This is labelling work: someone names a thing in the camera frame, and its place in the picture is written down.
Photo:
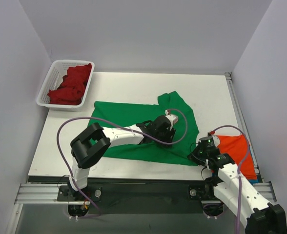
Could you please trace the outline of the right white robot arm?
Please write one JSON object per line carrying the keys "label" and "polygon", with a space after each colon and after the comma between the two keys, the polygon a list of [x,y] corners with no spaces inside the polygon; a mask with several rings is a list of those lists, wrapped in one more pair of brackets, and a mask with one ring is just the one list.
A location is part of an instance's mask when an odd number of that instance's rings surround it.
{"label": "right white robot arm", "polygon": [[272,204],[239,171],[228,154],[215,146],[213,136],[203,137],[188,156],[213,175],[204,180],[202,187],[192,187],[189,196],[201,202],[209,199],[221,201],[239,219],[247,234],[286,234],[285,210]]}

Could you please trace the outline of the green t shirt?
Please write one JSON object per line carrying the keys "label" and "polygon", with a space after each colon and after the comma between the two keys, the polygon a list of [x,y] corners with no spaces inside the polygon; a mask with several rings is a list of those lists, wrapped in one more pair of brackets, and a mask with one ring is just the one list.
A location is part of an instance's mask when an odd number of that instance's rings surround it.
{"label": "green t shirt", "polygon": [[104,157],[187,166],[196,165],[195,162],[188,159],[190,150],[194,148],[199,134],[192,108],[176,91],[158,96],[157,101],[158,103],[154,105],[96,101],[92,116],[127,127],[147,120],[155,120],[164,114],[165,110],[173,109],[173,114],[179,118],[174,125],[176,130],[174,140],[181,139],[181,142],[170,147],[161,146],[156,142],[142,145],[122,145],[108,149]]}

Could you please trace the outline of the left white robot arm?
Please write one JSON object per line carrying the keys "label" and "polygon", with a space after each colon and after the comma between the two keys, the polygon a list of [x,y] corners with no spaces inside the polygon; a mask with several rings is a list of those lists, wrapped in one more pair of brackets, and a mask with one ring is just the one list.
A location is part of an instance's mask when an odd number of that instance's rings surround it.
{"label": "left white robot arm", "polygon": [[172,142],[176,130],[174,124],[178,117],[166,114],[157,117],[154,121],[145,121],[121,128],[101,127],[93,123],[81,132],[72,142],[71,154],[72,178],[68,194],[74,200],[82,200],[86,195],[87,179],[90,168],[97,164],[105,152],[112,147],[124,145],[149,144],[153,139]]}

